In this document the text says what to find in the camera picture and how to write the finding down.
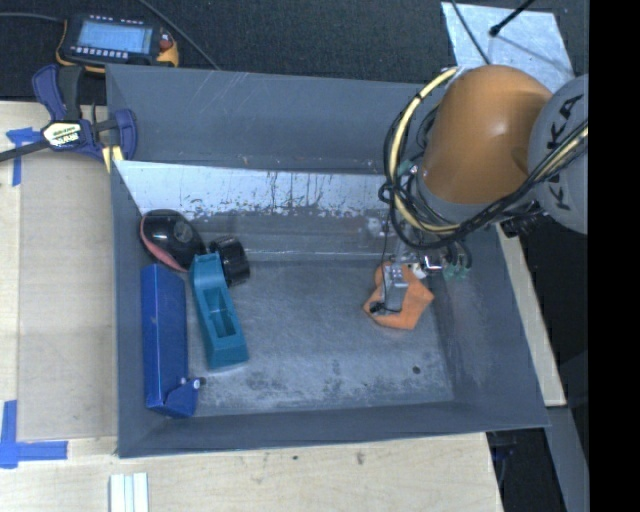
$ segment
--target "orange object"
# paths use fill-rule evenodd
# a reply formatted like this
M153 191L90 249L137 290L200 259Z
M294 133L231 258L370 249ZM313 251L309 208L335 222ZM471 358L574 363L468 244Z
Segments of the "orange object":
M364 303L362 309L365 313L375 320L376 323L385 327L393 327L395 329L415 328L422 312L434 299L433 294L422 284L407 265L402 265L402 276L409 283L407 293L402 301L402 311L400 313L389 313L388 315L373 315L369 310L372 302L379 302L382 298L382 267L376 269L374 281L376 290L371 297Z
M175 39L165 32L160 40L160 55L156 58L158 62L166 62L177 68L180 63L178 54L178 44Z
M552 94L509 66L472 69L445 93L429 137L422 171L440 199L483 204L515 191L527 178L518 163L533 123Z

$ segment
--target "black tape roll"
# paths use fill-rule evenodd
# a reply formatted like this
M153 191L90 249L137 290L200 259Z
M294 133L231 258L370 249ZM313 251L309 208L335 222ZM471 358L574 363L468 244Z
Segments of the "black tape roll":
M249 279L249 260L237 238L230 235L217 238L209 244L209 252L220 254L227 286L235 286Z

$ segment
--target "wooden table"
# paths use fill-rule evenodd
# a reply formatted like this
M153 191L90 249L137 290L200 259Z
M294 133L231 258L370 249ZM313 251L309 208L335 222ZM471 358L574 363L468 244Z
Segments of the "wooden table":
M0 150L12 147L7 130L47 121L39 104L0 102ZM114 359L87 348L92 329L113 336L106 172L88 158L45 150L23 159L23 183L13 187L12 165L0 164L0 401L19 398L19 437L71 440L68 460L0 469L3 512L108 510L110 475L139 472L148 475L154 512L502 510L484 434L120 460ZM33 190L47 176L57 183L36 201ZM83 187L98 195L82 195ZM21 203L34 206L21 213ZM40 219L29 220L38 205ZM56 226L62 238L53 236ZM519 242L501 240L545 403L563 405ZM64 322L55 321L60 314ZM93 322L88 314L97 315ZM100 410L88 410L96 401Z

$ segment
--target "teal plastic object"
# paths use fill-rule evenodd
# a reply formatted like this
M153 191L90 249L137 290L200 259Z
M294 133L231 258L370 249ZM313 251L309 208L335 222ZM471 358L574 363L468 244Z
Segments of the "teal plastic object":
M217 252L196 256L189 270L191 289L210 370L249 360L249 351L229 295Z

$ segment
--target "digital display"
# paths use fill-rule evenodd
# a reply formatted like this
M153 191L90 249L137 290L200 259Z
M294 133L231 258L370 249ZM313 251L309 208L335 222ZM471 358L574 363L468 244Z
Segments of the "digital display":
M153 29L111 23L85 21L78 45L87 48L117 50L129 53L149 53Z

